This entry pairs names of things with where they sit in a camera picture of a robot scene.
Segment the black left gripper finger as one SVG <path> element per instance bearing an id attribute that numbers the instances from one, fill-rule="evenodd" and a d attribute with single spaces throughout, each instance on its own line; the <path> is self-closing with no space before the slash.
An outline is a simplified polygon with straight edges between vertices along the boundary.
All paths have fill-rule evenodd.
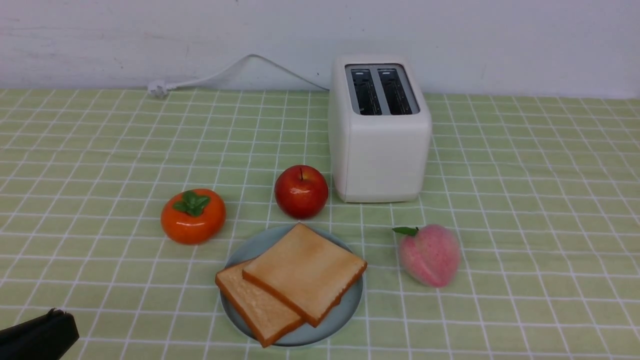
<path id="1" fill-rule="evenodd" d="M 80 339 L 74 316 L 61 309 L 0 331 L 2 360 L 60 360 Z"/>

